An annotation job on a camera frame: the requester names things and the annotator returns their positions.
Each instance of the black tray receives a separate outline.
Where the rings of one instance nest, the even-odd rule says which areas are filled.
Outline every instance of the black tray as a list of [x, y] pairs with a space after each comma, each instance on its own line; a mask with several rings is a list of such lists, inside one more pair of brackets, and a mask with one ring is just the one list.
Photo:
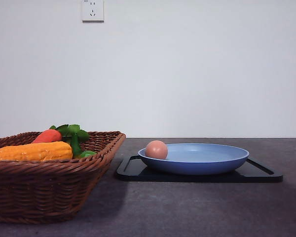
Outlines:
[[283, 175], [249, 157], [236, 170], [218, 175], [179, 175], [160, 172], [147, 167], [140, 156], [125, 158], [115, 175], [124, 181], [209, 182], [209, 183], [277, 183]]

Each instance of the orange carrot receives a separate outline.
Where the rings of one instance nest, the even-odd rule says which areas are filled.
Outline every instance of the orange carrot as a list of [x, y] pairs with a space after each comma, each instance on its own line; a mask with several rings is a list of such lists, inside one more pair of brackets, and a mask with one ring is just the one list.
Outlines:
[[57, 142], [62, 140], [62, 135], [55, 129], [48, 129], [42, 132], [32, 143]]

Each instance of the table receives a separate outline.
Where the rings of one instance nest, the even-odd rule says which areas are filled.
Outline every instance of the table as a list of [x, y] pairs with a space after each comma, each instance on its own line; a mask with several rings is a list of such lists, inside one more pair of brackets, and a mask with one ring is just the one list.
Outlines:
[[296, 138], [158, 138], [244, 148], [283, 173], [281, 183], [126, 182], [123, 158], [153, 138], [127, 138], [76, 217], [68, 222], [0, 223], [0, 237], [296, 237]]

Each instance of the plate rim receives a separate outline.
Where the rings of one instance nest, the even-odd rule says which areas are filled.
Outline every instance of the plate rim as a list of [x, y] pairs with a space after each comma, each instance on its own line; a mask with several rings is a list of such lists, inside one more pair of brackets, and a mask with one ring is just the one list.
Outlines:
[[240, 148], [240, 147], [236, 147], [236, 146], [230, 146], [230, 145], [224, 145], [224, 144], [217, 144], [217, 143], [169, 143], [169, 144], [166, 144], [167, 146], [168, 145], [195, 145], [195, 144], [206, 144], [206, 145], [215, 145], [215, 146], [224, 146], [224, 147], [232, 147], [232, 148], [237, 148], [237, 149], [240, 149], [240, 150], [244, 150], [246, 152], [246, 155], [240, 157], [240, 158], [236, 158], [236, 159], [230, 159], [230, 160], [220, 160], [220, 161], [198, 161], [198, 162], [194, 162], [194, 161], [175, 161], [175, 160], [167, 160], [167, 159], [157, 159], [157, 158], [151, 158], [151, 157], [146, 157], [146, 156], [143, 156], [140, 154], [141, 151], [145, 150], [145, 148], [142, 148], [138, 151], [138, 155], [141, 157], [141, 158], [146, 158], [146, 159], [151, 159], [151, 160], [156, 160], [156, 161], [160, 161], [160, 162], [173, 162], [173, 163], [196, 163], [196, 164], [200, 164], [200, 163], [203, 163], [203, 164], [211, 164], [211, 163], [220, 163], [220, 162], [230, 162], [230, 161], [236, 161], [236, 160], [241, 160], [241, 159], [244, 159], [244, 158], [248, 158], [250, 153], [249, 151], [247, 151], [246, 149], [243, 149], [243, 148]]

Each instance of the wall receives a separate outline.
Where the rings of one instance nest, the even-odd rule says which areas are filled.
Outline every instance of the wall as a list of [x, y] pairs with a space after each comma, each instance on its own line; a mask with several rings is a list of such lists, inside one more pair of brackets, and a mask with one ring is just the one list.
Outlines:
[[296, 137], [296, 0], [0, 0], [0, 137]]

